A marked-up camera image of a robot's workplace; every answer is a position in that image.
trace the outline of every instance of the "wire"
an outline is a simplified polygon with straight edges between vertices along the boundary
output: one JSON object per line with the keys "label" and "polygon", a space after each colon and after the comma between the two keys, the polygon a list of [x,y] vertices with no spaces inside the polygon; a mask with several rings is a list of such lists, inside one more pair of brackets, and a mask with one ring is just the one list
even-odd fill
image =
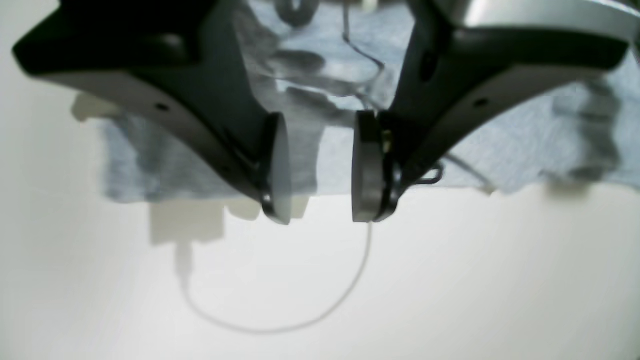
{"label": "wire", "polygon": [[[371,79],[364,81],[363,83],[360,83],[360,86],[364,86],[365,89],[367,89],[372,83],[374,83],[376,80],[378,80],[380,78],[380,76],[382,76],[382,74],[384,73],[386,66],[385,64],[376,59],[375,57],[365,53],[364,51],[362,51],[359,47],[357,47],[354,43],[351,42],[351,22],[349,19],[349,0],[343,0],[342,2],[342,40],[350,47],[352,48],[352,50],[354,50],[356,53],[362,55],[363,57],[371,60],[378,68],[378,73]],[[358,100],[360,100],[361,102],[366,101],[370,107],[374,108],[375,110],[382,110],[383,106],[378,104],[376,101],[374,101],[373,99],[371,99],[371,97],[369,96],[369,94],[366,93],[362,93],[362,92],[357,92],[356,97],[358,98]]]}
{"label": "wire", "polygon": [[442,180],[443,176],[444,176],[444,165],[442,164],[442,162],[438,161],[436,163],[436,165],[431,168],[431,170],[429,170],[429,172],[431,171],[437,171],[436,176],[430,178],[430,179],[420,179],[418,181],[415,182],[416,185],[435,185],[437,183],[440,182],[440,180]]}
{"label": "wire", "polygon": [[351,284],[349,285],[347,290],[342,294],[342,296],[340,296],[340,298],[338,298],[338,300],[335,303],[333,303],[331,307],[329,307],[329,309],[327,309],[324,313],[320,314],[319,316],[311,320],[308,320],[306,322],[301,322],[299,324],[288,325],[288,326],[279,327],[275,329],[253,329],[251,327],[236,325],[230,322],[226,322],[224,320],[220,320],[219,318],[216,318],[208,314],[204,310],[202,310],[200,306],[198,306],[198,304],[196,304],[195,301],[193,301],[193,298],[191,297],[191,294],[189,292],[188,276],[186,276],[186,272],[181,271],[182,269],[179,268],[178,273],[179,273],[180,282],[181,282],[182,296],[184,297],[184,300],[186,301],[189,308],[194,313],[196,313],[200,318],[206,320],[212,325],[222,327],[230,331],[242,332],[242,333],[251,334],[251,335],[277,335],[277,334],[284,334],[287,332],[294,332],[294,331],[306,329],[308,327],[311,327],[315,324],[322,322],[323,320],[331,316],[336,310],[338,310],[338,308],[340,308],[341,305],[343,305],[343,303],[353,293],[353,290],[355,290],[355,288],[358,286],[358,283],[362,278],[362,274],[364,273],[364,270],[367,266],[369,254],[371,253],[371,238],[372,238],[372,224],[367,224],[367,240],[366,240],[364,255],[362,257],[362,262],[360,263],[360,268],[358,269],[358,272],[356,273],[355,277],[351,281]]}

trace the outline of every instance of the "crumpled cloth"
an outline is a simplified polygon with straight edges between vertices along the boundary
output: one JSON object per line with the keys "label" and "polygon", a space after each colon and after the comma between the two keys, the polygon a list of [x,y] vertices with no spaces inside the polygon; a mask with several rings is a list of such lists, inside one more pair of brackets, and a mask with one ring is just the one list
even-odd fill
{"label": "crumpled cloth", "polygon": [[[234,25],[256,98],[285,114],[294,192],[349,193],[355,111],[393,101],[413,28],[404,1],[382,1],[373,12],[323,1],[308,25],[294,28],[272,1],[249,0]],[[75,109],[91,107],[104,104],[82,95]],[[97,112],[107,120],[100,127],[109,198],[238,195],[153,122],[124,110]],[[477,130],[442,160],[444,177],[434,186],[512,193],[544,181],[605,181],[640,188],[639,138],[640,67],[630,51],[608,76],[553,90]]]}

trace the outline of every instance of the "gray fabric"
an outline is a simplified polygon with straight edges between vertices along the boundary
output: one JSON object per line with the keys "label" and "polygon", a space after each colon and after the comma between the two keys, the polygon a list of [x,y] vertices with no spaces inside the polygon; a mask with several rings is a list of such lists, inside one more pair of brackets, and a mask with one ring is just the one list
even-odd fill
{"label": "gray fabric", "polygon": [[[301,29],[273,3],[250,1],[234,19],[253,92],[285,113],[294,191],[349,193],[354,111],[388,106],[413,27],[402,1],[375,12],[323,2]],[[640,187],[640,68],[633,54],[614,73],[533,99],[490,122],[444,159],[437,186],[515,192],[539,181],[607,181]],[[237,193],[153,122],[121,112],[102,123],[108,147],[106,193],[118,202]]]}

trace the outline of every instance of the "white background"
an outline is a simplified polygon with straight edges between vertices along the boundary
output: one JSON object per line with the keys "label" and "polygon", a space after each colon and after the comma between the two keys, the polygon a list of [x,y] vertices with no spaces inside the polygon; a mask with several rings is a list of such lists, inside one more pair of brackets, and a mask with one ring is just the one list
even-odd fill
{"label": "white background", "polygon": [[[0,2],[0,359],[640,357],[640,196],[534,186],[420,190],[371,229],[348,197],[272,224],[248,200],[118,205],[75,93],[26,79],[11,46],[53,0]],[[304,212],[298,199],[298,214]]]}

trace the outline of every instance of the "screw hole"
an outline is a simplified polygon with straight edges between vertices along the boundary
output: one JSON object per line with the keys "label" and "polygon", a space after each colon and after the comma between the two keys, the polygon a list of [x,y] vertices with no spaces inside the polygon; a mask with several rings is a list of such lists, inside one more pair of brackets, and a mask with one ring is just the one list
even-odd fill
{"label": "screw hole", "polygon": [[489,99],[478,99],[474,102],[474,108],[484,108],[489,105]]}
{"label": "screw hole", "polygon": [[159,102],[156,104],[156,109],[160,110],[160,111],[169,111],[169,106]]}

